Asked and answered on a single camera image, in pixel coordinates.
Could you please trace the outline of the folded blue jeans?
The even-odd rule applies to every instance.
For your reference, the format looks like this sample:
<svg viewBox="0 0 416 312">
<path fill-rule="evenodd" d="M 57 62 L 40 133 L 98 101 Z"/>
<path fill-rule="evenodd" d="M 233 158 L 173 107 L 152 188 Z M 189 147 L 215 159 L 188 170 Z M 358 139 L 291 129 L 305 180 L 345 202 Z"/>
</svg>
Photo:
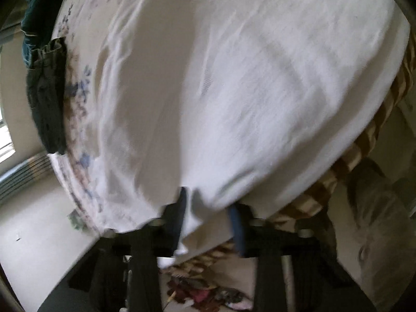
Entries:
<svg viewBox="0 0 416 312">
<path fill-rule="evenodd" d="M 66 86 L 65 39 L 52 39 L 32 50 L 26 77 L 26 94 L 37 133 L 49 154 L 66 152 L 63 100 Z"/>
</svg>

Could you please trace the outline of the dark green velvet quilt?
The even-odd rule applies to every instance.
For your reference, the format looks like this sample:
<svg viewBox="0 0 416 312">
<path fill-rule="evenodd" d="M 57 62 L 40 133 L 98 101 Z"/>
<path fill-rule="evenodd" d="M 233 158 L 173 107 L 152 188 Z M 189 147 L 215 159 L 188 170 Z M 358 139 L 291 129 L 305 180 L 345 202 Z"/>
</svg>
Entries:
<svg viewBox="0 0 416 312">
<path fill-rule="evenodd" d="M 24 34 L 23 62 L 30 65 L 33 50 L 48 44 L 63 0 L 26 0 L 28 8 L 21 22 Z"/>
</svg>

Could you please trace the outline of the window with metal bars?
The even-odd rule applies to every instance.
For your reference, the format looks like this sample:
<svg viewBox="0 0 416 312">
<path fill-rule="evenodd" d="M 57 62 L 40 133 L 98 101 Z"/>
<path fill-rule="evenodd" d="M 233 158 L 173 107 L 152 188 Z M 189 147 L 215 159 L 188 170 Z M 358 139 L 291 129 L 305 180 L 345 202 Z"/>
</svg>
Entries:
<svg viewBox="0 0 416 312">
<path fill-rule="evenodd" d="M 14 143 L 11 139 L 9 127 L 3 115 L 3 110 L 0 112 L 0 163 L 10 158 L 16 152 Z"/>
</svg>

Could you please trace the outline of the pink quilted pajama legs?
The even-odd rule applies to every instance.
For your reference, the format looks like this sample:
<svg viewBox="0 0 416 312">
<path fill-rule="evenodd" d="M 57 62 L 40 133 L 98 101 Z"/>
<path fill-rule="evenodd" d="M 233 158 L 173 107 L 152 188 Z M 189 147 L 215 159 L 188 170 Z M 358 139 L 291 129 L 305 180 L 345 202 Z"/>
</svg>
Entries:
<svg viewBox="0 0 416 312">
<path fill-rule="evenodd" d="M 415 287 L 415 232 L 405 204 L 372 159 L 363 159 L 347 183 L 357 226 L 360 286 L 377 311 L 390 311 Z"/>
</svg>

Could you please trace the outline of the green striped curtain left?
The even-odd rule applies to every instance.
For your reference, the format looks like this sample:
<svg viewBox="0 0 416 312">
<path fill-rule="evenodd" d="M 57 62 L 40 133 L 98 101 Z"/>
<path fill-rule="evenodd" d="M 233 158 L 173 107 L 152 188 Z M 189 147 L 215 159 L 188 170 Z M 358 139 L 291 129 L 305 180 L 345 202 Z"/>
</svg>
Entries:
<svg viewBox="0 0 416 312">
<path fill-rule="evenodd" d="M 1 175 L 1 204 L 53 173 L 48 154 L 39 153 Z"/>
</svg>

